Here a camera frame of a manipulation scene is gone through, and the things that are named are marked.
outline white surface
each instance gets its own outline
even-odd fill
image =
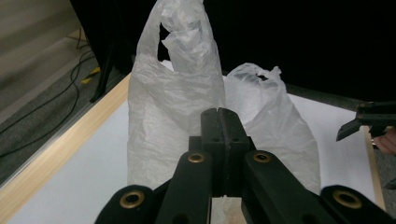
[[[94,223],[126,187],[128,105],[124,102],[8,223]]]
[[[294,95],[290,99],[317,139],[322,186],[344,185],[374,202],[363,131],[335,141],[338,129],[355,113]],[[127,134],[125,101],[9,223],[93,223],[111,196],[126,186]]]
[[[353,120],[356,112],[295,95],[290,95],[290,99],[317,140],[321,186],[350,187],[375,203],[363,128],[339,142],[335,141],[340,127]]]

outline brass insert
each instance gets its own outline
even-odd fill
[[[204,157],[204,155],[202,155],[201,153],[194,153],[194,154],[191,154],[190,156],[189,156],[189,161],[190,162],[201,162],[201,161],[204,161],[205,160],[205,157]]]
[[[120,205],[124,208],[135,208],[145,201],[145,194],[137,189],[126,192],[120,199]]]
[[[332,196],[338,203],[345,207],[353,209],[359,209],[362,207],[361,200],[351,192],[336,190]]]
[[[253,156],[255,161],[258,162],[268,162],[271,160],[271,156],[265,152],[256,152]]]

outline plastic bag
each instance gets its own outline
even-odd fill
[[[173,70],[157,59],[160,24]],[[216,42],[202,1],[159,0],[139,39],[129,83],[128,184],[156,189],[172,178],[201,113],[225,105]]]
[[[258,150],[274,153],[306,189],[319,194],[318,145],[280,73],[278,67],[267,71],[253,63],[236,67],[224,78],[226,105],[238,114]]]

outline crumpled plastic bag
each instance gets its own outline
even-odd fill
[[[158,61],[160,24],[173,70]],[[201,113],[225,105],[219,53],[199,0],[159,0],[139,39],[129,83],[128,184],[172,178]]]
[[[274,153],[306,189],[319,194],[318,145],[280,74],[278,67],[239,65],[224,78],[226,106],[238,114],[258,150]]]

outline cable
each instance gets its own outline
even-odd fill
[[[79,45],[79,42],[81,41],[81,33],[82,33],[81,30],[82,30],[82,27],[80,27],[79,30],[78,30],[78,42],[77,42],[76,49],[82,49],[82,48],[85,48],[85,47],[87,47],[87,46],[91,47],[91,44],[90,44],[90,42],[88,41],[88,39],[87,39],[87,43],[88,43],[88,44],[83,45],[83,46],[80,46],[80,45]]]
[[[28,143],[28,144],[26,144],[26,145],[23,145],[23,146],[21,146],[21,147],[18,147],[18,148],[14,149],[14,150],[11,150],[11,151],[9,151],[9,152],[6,152],[6,153],[0,155],[0,158],[3,158],[3,157],[5,157],[5,156],[7,156],[7,155],[9,155],[9,154],[11,154],[11,153],[14,153],[14,152],[19,151],[19,150],[21,150],[21,149],[23,149],[23,148],[25,148],[25,147],[27,147],[27,146],[32,145],[33,143],[37,142],[38,140],[44,138],[46,135],[48,135],[48,134],[51,133],[52,131],[56,130],[59,126],[61,126],[61,124],[64,123],[65,120],[68,119],[68,117],[73,113],[73,111],[74,111],[74,109],[75,109],[75,107],[76,107],[77,101],[78,101],[78,97],[79,97],[79,90],[78,90],[78,87],[77,87],[76,84],[75,84],[75,81],[76,81],[76,79],[77,79],[77,77],[78,77],[79,68],[80,68],[80,66],[81,66],[83,63],[85,63],[85,62],[87,62],[88,60],[94,58],[94,56],[91,56],[91,57],[89,57],[89,58],[87,58],[87,59],[82,60],[82,57],[83,57],[85,54],[89,53],[89,52],[91,52],[91,50],[86,51],[86,52],[84,52],[84,53],[81,54],[81,56],[79,57],[79,62],[78,62],[78,64],[73,68],[73,70],[72,70],[71,73],[70,73],[70,81],[71,81],[71,83],[70,83],[63,91],[61,91],[60,93],[56,94],[56,95],[53,96],[51,99],[49,99],[47,102],[45,102],[44,104],[38,106],[37,108],[35,108],[35,109],[32,110],[31,112],[29,112],[28,114],[22,116],[21,118],[17,119],[16,121],[14,121],[14,122],[11,123],[10,125],[8,125],[4,130],[2,130],[2,131],[0,132],[0,134],[1,134],[1,133],[4,133],[6,130],[8,130],[9,128],[11,128],[11,127],[14,126],[16,123],[18,123],[18,122],[20,122],[21,120],[23,120],[24,118],[26,118],[26,117],[28,117],[29,115],[33,114],[33,113],[34,113],[35,111],[37,111],[39,108],[43,107],[44,105],[47,105],[47,104],[48,104],[49,102],[51,102],[52,100],[58,98],[60,95],[62,95],[64,92],[66,92],[71,86],[74,86],[75,89],[76,89],[76,92],[77,92],[77,97],[76,97],[76,100],[75,100],[75,102],[74,102],[74,104],[73,104],[71,110],[69,111],[69,113],[61,120],[60,123],[58,123],[54,128],[52,128],[52,129],[49,130],[48,132],[44,133],[43,135],[41,135],[40,137],[38,137],[37,139],[31,141],[30,143]],[[73,73],[76,71],[76,69],[77,69],[76,76],[73,77]]]

